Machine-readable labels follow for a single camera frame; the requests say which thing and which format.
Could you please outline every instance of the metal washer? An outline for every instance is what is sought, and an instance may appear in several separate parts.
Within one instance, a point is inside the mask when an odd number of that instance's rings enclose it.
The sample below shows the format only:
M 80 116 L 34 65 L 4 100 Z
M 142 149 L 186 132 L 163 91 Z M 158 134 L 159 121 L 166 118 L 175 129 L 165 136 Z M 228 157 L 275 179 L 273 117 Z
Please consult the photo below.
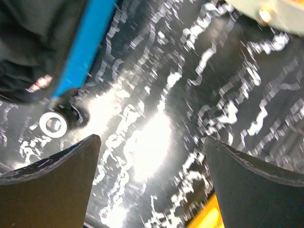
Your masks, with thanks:
M 51 132 L 47 129 L 47 122 L 51 118 L 56 118 L 61 122 L 61 127 L 57 132 Z M 55 112 L 44 113 L 39 120 L 39 126 L 42 132 L 51 138 L 60 138 L 64 136 L 67 133 L 68 127 L 66 119 L 61 114 Z

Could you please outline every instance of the black plastic part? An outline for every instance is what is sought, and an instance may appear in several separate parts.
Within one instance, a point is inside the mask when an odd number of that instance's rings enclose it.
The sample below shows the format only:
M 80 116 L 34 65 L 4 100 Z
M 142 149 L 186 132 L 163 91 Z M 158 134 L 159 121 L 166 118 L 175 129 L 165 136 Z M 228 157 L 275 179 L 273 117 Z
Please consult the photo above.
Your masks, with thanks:
M 78 88 L 71 88 L 62 94 L 60 97 L 52 99 L 50 104 L 48 105 L 49 110 L 56 109 L 58 106 L 69 106 L 69 101 L 71 97 L 77 95 Z
M 76 127 L 76 122 L 77 122 L 77 115 L 76 113 L 72 110 L 71 107 L 68 106 L 63 106 L 63 107 L 57 107 L 54 112 L 59 113 L 62 115 L 66 122 L 67 122 L 67 130 L 72 130 Z
M 214 139 L 205 153 L 225 228 L 303 228 L 304 175 Z

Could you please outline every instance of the yellow object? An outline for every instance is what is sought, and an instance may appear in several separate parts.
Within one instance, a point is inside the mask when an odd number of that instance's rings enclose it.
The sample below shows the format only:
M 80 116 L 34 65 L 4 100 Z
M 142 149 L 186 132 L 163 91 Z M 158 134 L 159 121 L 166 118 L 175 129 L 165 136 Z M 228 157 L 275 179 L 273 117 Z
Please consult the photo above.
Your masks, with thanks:
M 193 219 L 187 228 L 224 228 L 217 196 L 214 194 L 205 208 Z
M 296 3 L 299 3 L 301 5 L 304 5 L 304 0 L 290 0 L 290 1 L 294 1 Z

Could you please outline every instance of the metal bolt head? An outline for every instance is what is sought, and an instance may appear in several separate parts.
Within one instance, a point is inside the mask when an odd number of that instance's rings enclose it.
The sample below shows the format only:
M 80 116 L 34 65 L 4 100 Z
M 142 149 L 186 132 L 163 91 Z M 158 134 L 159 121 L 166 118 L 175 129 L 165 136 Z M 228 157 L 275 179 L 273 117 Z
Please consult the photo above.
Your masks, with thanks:
M 274 16 L 275 11 L 269 5 L 262 6 L 258 11 L 259 22 L 265 25 L 270 24 L 271 21 L 274 19 Z

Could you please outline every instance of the reflective wet surface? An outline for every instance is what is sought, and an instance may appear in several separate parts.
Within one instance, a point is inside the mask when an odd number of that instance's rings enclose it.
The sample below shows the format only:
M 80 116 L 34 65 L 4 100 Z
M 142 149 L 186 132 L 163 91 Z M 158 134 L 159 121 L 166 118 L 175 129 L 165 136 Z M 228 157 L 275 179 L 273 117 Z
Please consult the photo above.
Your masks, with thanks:
M 72 101 L 79 127 L 52 139 L 38 127 L 48 101 L 3 103 L 0 161 L 20 168 L 98 134 L 87 221 L 182 227 L 212 190 L 207 135 L 303 172 L 302 47 L 223 1 L 125 0 Z

